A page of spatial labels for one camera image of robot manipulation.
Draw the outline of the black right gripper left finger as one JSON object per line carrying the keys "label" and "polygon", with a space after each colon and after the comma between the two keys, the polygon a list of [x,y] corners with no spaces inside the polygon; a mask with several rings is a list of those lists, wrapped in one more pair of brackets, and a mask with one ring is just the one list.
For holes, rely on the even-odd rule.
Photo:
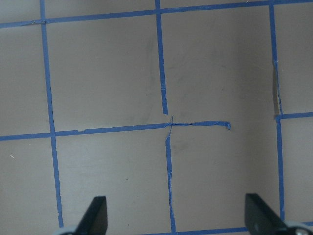
{"label": "black right gripper left finger", "polygon": [[56,235],[105,235],[108,229],[108,210],[106,196],[93,198],[77,226],[63,227]]}

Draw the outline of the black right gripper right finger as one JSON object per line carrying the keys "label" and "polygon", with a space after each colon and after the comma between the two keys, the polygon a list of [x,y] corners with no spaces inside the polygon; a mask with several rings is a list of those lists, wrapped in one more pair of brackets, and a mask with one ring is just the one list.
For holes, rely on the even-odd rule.
{"label": "black right gripper right finger", "polygon": [[283,221],[256,193],[245,195],[245,226],[251,235],[311,235],[300,222]]}

